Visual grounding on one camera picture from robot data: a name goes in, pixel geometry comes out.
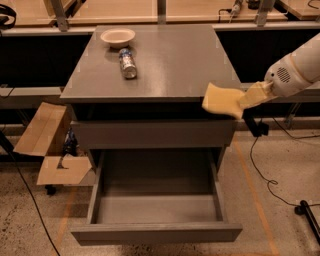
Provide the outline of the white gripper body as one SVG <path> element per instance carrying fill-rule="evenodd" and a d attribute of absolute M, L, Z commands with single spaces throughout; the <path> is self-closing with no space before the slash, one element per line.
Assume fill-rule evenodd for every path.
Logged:
<path fill-rule="evenodd" d="M 292 96 L 312 85 L 290 54 L 274 63 L 267 70 L 264 80 L 272 83 L 272 93 L 279 97 Z"/>

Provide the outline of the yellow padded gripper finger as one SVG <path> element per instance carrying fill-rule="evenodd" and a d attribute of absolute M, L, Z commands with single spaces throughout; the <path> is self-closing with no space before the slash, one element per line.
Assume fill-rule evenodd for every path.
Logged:
<path fill-rule="evenodd" d="M 256 82 L 239 99 L 242 109 L 249 109 L 276 98 L 272 82 Z"/>

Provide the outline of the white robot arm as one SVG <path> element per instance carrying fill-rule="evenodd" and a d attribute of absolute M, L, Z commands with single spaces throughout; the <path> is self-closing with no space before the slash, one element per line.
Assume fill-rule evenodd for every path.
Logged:
<path fill-rule="evenodd" d="M 278 97 L 289 97 L 320 80 L 320 33 L 285 55 L 267 70 L 264 81 L 256 82 L 239 99 L 248 109 Z"/>

